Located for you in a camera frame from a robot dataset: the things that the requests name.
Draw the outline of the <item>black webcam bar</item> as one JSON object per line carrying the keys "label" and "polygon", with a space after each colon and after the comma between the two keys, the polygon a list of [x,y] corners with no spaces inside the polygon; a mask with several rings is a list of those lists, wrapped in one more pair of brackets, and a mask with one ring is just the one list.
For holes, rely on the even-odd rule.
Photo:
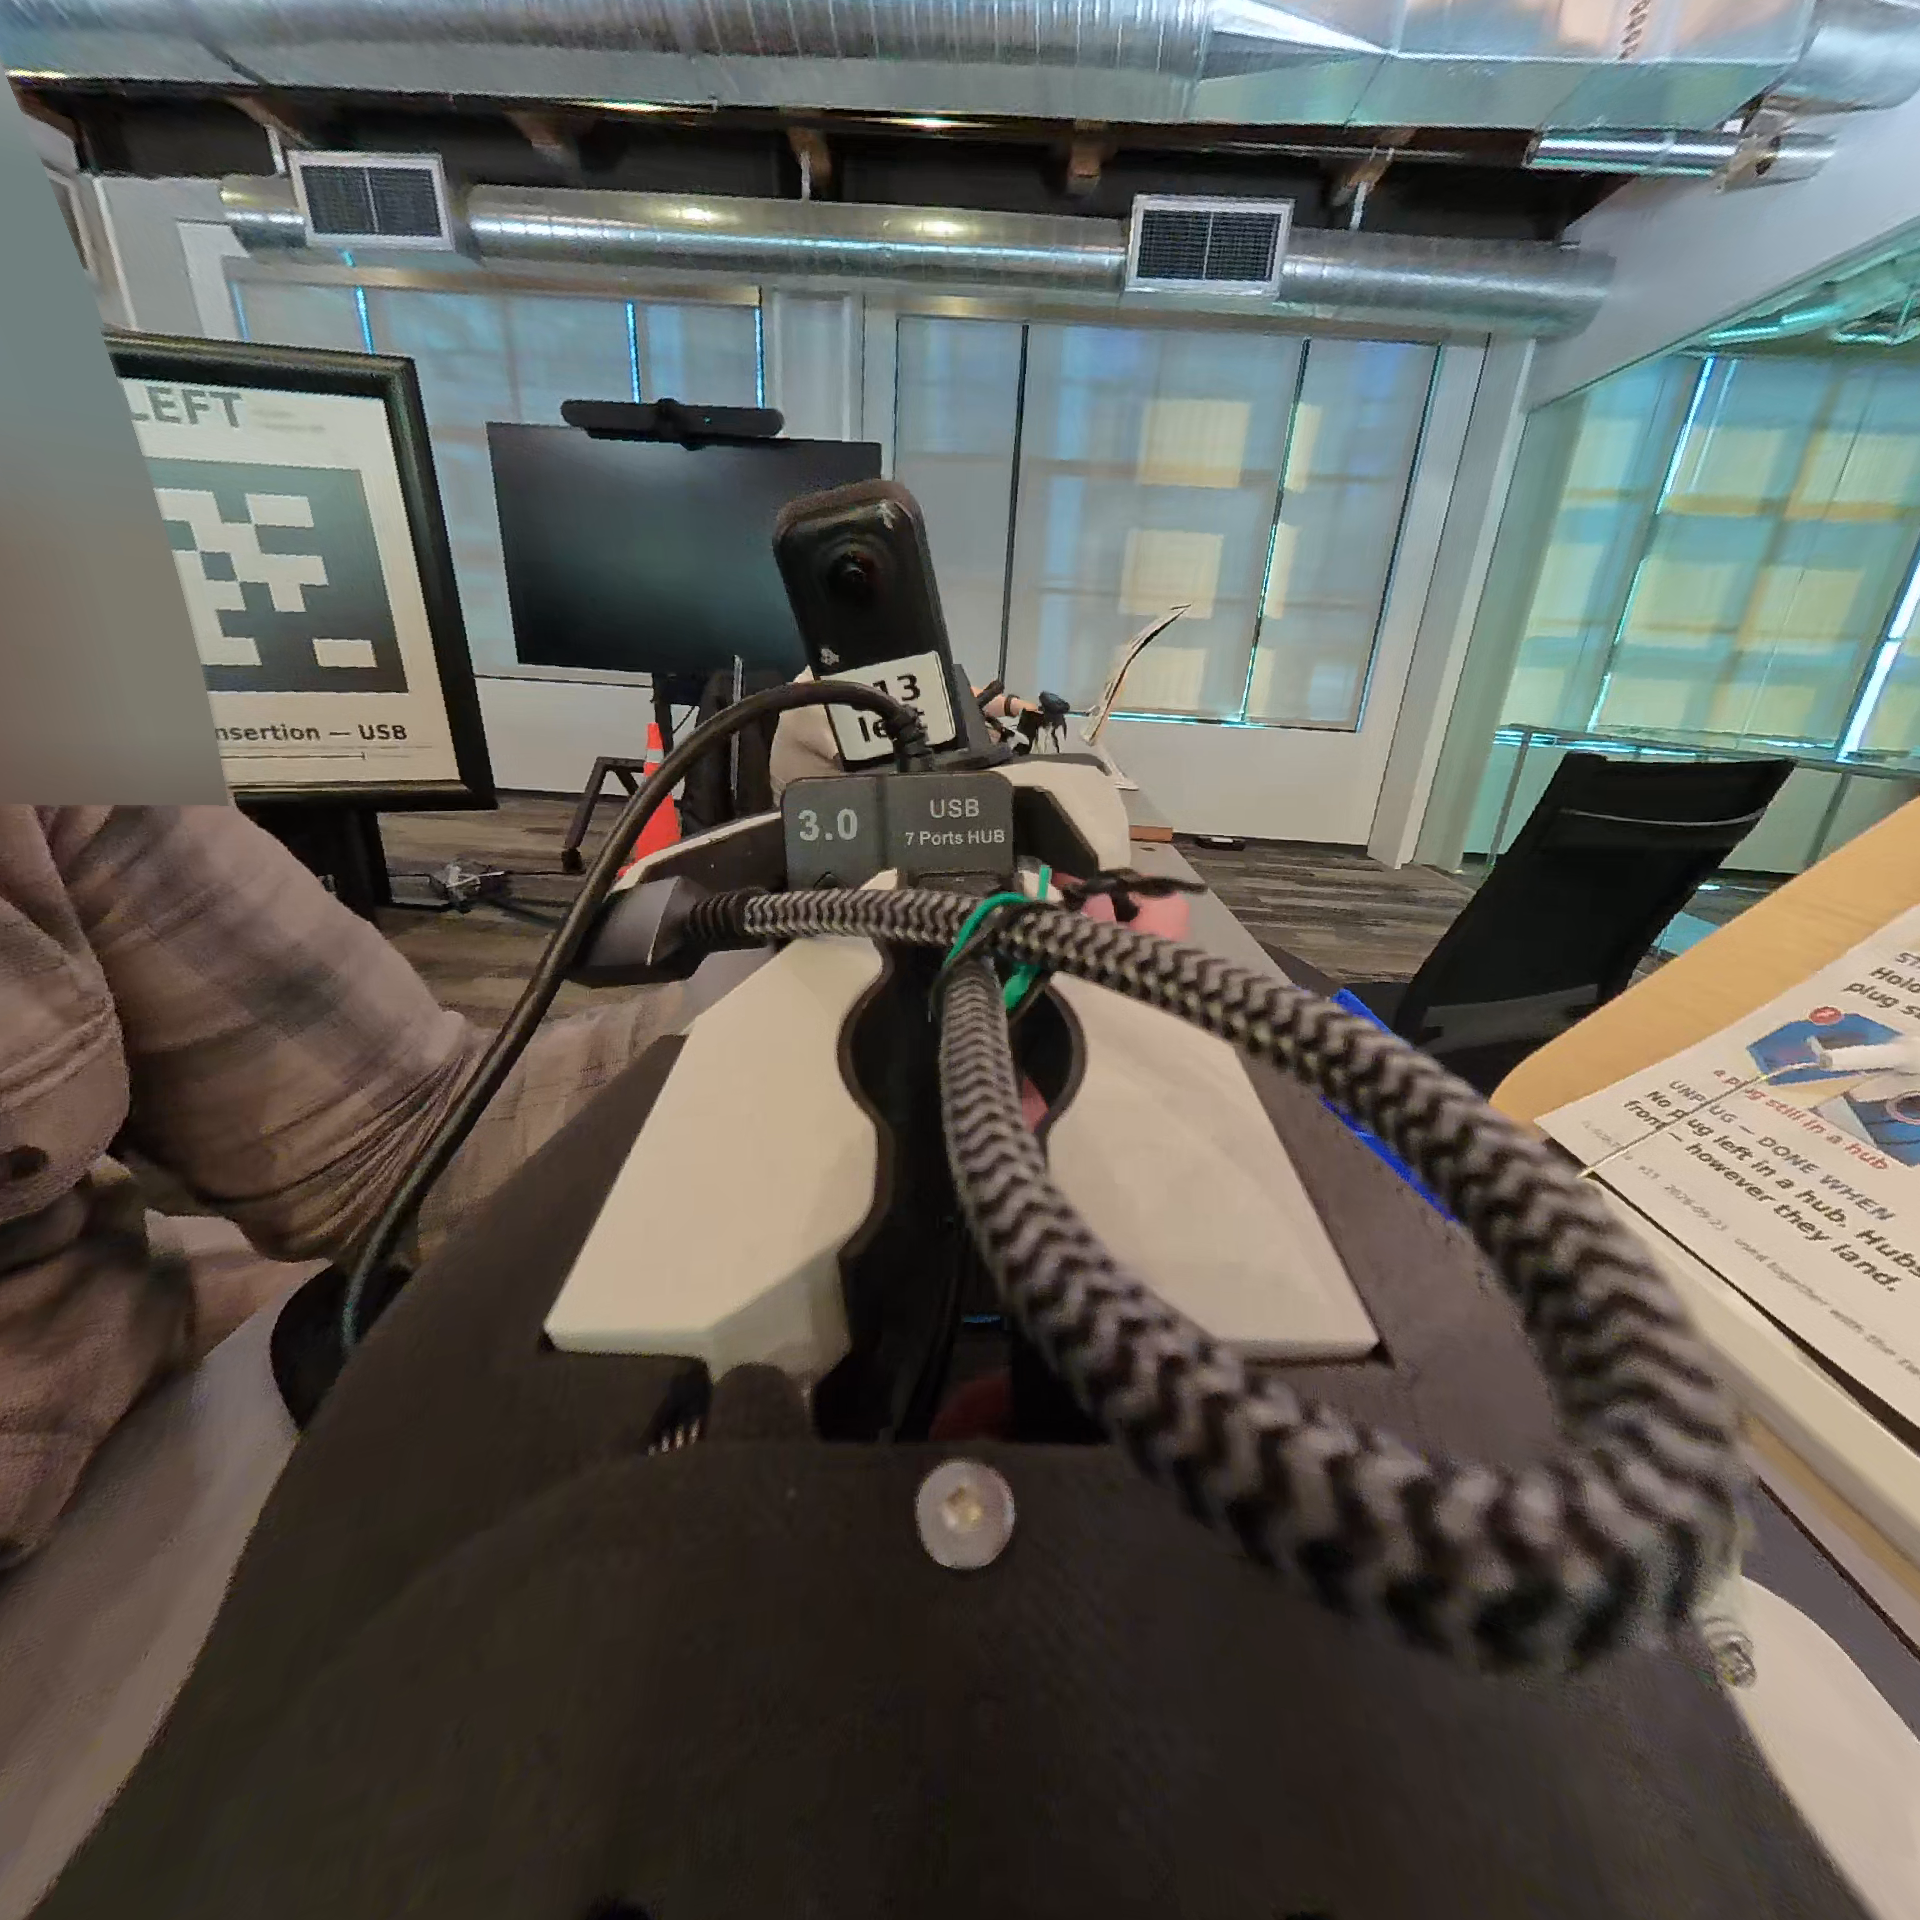
{"label": "black webcam bar", "polygon": [[770,405],[657,399],[565,397],[560,419],[599,441],[659,443],[700,450],[756,445],[784,437],[785,417]]}

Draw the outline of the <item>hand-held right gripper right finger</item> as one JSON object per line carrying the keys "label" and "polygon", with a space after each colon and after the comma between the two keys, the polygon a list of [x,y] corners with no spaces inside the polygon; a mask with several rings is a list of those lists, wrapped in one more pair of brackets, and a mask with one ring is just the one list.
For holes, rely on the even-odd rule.
{"label": "hand-held right gripper right finger", "polygon": [[1048,1174],[1113,1260],[1245,1360],[1374,1355],[1380,1332],[1236,1050],[1078,978],[1052,996],[1072,1074]]}

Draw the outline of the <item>black office chair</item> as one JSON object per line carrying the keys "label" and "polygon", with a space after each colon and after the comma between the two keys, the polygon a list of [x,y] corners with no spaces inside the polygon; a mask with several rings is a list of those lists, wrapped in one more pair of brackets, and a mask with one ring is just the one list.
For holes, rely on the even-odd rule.
{"label": "black office chair", "polygon": [[1792,770],[1787,758],[1571,752],[1413,976],[1354,985],[1399,1036],[1491,1094],[1630,985]]}

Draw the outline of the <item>instruction sheet on stand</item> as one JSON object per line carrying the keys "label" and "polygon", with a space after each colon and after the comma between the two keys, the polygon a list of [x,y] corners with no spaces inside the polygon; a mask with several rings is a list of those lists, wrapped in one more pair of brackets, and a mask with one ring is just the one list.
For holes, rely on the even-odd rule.
{"label": "instruction sheet on stand", "polygon": [[1917,802],[1786,880],[1523,1060],[1491,1105],[1523,1126],[1658,1066],[1805,983],[1917,901]]}

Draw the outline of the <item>black usb hub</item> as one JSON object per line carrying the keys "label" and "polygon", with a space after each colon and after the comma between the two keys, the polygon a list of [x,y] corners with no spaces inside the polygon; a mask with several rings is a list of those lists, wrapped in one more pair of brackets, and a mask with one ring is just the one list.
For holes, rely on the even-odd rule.
{"label": "black usb hub", "polygon": [[791,781],[780,798],[784,888],[1008,881],[1017,867],[1014,787],[999,772],[868,772]]}

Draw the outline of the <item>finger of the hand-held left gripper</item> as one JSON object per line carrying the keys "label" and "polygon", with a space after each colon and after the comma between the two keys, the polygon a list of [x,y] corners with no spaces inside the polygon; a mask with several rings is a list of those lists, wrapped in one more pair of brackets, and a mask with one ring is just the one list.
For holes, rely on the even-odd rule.
{"label": "finger of the hand-held left gripper", "polygon": [[1017,758],[1017,860],[1076,880],[1131,865],[1130,813],[1095,758]]}
{"label": "finger of the hand-held left gripper", "polygon": [[690,880],[707,894],[780,892],[785,876],[784,822],[732,820],[636,858],[618,876],[618,895],[673,880]]}

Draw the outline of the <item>white air vent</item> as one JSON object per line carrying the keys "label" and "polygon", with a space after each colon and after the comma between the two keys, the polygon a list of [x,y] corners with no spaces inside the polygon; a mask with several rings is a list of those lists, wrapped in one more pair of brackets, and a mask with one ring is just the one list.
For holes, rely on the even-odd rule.
{"label": "white air vent", "polygon": [[308,246],[436,253],[460,247],[442,156],[295,151],[288,172]]}
{"label": "white air vent", "polygon": [[1277,299],[1292,217],[1292,198],[1136,195],[1121,291]]}

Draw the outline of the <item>orange traffic cone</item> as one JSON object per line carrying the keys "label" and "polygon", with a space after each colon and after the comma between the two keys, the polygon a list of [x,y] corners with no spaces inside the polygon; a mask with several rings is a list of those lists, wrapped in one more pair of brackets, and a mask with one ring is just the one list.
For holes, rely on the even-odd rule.
{"label": "orange traffic cone", "polygon": [[[662,742],[659,722],[651,719],[646,723],[644,747],[636,756],[628,779],[630,790],[636,794],[646,781],[653,779],[659,761],[666,756],[666,746]],[[679,820],[679,790],[673,787],[668,796],[659,798],[653,809],[648,813],[641,829],[636,833],[632,847],[621,860],[619,873],[634,870],[646,858],[651,858],[659,852],[675,847],[681,839],[681,820]]]}

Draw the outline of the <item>black tv screen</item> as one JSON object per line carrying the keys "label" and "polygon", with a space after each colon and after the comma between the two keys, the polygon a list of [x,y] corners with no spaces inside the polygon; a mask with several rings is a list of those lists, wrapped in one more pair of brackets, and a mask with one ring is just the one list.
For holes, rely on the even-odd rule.
{"label": "black tv screen", "polygon": [[487,453],[516,659],[587,673],[799,673],[776,518],[883,472],[874,441],[685,445],[564,423],[492,422]]}

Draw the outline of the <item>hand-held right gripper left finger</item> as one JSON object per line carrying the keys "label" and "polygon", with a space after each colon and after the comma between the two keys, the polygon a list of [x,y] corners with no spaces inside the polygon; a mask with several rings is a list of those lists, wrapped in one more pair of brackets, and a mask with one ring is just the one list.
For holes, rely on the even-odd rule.
{"label": "hand-held right gripper left finger", "polygon": [[554,1350],[715,1377],[825,1377],[852,1353],[844,1260],[902,1160],[852,1028],[889,973],[869,940],[802,937],[690,1021],[545,1312]]}

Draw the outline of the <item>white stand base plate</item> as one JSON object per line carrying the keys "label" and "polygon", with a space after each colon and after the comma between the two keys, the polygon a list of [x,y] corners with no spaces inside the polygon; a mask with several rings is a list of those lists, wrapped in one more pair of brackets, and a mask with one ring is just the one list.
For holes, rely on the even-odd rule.
{"label": "white stand base plate", "polygon": [[1917,1453],[1802,1339],[1602,1184],[1654,1260],[1739,1409],[1757,1483],[1745,1566],[1816,1620],[1916,1723]]}

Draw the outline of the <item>long ceiling duct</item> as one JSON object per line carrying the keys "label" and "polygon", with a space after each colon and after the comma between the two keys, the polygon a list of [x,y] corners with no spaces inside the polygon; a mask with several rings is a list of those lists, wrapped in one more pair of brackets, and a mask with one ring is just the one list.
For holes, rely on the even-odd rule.
{"label": "long ceiling duct", "polygon": [[217,198],[247,261],[377,281],[589,277],[634,287],[875,294],[927,311],[1121,311],[1432,338],[1556,341],[1595,321],[1613,261],[1548,241],[1299,225],[1281,204],[1225,202],[1269,256],[1259,277],[1148,276],[1146,239],[1200,236],[1213,205],[1146,199],[1086,217],[949,205],[472,185],[443,247],[314,237],[290,177],[231,173]]}

